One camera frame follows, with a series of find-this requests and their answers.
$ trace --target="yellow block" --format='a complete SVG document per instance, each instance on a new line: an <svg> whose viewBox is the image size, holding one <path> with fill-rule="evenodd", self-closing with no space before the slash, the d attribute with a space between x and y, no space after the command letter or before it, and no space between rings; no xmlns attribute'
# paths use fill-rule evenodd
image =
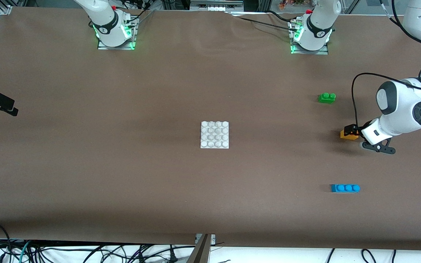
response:
<svg viewBox="0 0 421 263"><path fill-rule="evenodd" d="M344 130L341 130L341 139L357 140L358 139L358 135L349 134L349 135L345 136L344 135Z"/></svg>

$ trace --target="brown tabletop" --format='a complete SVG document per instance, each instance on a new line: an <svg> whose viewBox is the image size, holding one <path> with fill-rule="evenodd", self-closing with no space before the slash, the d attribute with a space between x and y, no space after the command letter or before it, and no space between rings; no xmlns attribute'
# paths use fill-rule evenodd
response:
<svg viewBox="0 0 421 263"><path fill-rule="evenodd" d="M327 56L291 54L283 30L222 12L155 12L131 51L97 50L88 21L29 7L0 18L0 92L20 110L0 112L12 237L421 249L421 130L393 138L395 155L339 138L356 74L421 68L421 46L386 17L339 17ZM380 115L383 81L358 79L361 124ZM204 120L229 121L228 150L200 149Z"/></svg>

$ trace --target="white lego plate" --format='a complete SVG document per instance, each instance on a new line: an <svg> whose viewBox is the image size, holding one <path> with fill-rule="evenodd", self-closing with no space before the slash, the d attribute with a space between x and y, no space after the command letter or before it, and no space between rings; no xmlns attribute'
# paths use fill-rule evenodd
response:
<svg viewBox="0 0 421 263"><path fill-rule="evenodd" d="M201 122L201 149L228 149L228 122Z"/></svg>

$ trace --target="green lego brick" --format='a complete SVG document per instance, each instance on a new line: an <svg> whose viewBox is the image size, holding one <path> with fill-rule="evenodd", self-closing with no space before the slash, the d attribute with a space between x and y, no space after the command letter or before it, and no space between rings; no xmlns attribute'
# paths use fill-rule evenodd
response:
<svg viewBox="0 0 421 263"><path fill-rule="evenodd" d="M334 93L327 93L324 92L323 94L320 94L318 97L318 102L320 103L327 103L332 104L335 101L335 94Z"/></svg>

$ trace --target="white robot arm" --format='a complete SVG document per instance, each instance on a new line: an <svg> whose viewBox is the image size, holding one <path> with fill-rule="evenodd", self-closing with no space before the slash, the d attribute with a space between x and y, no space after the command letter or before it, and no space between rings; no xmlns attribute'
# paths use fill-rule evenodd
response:
<svg viewBox="0 0 421 263"><path fill-rule="evenodd" d="M421 0L410 0L403 20L404 29L421 40ZM421 129L421 71L418 78L408 78L383 83L376 102L382 112L379 118L367 122L358 130L366 139L361 146L383 153L395 153L389 147L390 139L402 133Z"/></svg>
<svg viewBox="0 0 421 263"><path fill-rule="evenodd" d="M128 27L130 14L114 10L107 0L74 0L89 16L100 41L106 46L117 47L132 37Z"/></svg>
<svg viewBox="0 0 421 263"><path fill-rule="evenodd" d="M313 12L301 17L302 28L294 41L306 50L321 49L329 41L332 25L341 10L340 0L318 0Z"/></svg>

